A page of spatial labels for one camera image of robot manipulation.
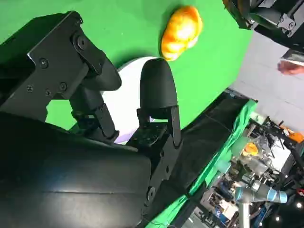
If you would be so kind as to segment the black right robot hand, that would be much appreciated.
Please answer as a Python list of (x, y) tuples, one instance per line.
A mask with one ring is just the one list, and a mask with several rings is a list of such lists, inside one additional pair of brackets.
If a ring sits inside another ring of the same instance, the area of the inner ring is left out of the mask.
[(126, 145), (102, 92), (118, 71), (76, 11), (37, 17), (0, 46), (0, 225), (134, 228), (169, 179), (183, 140), (166, 60), (140, 78), (139, 127)]

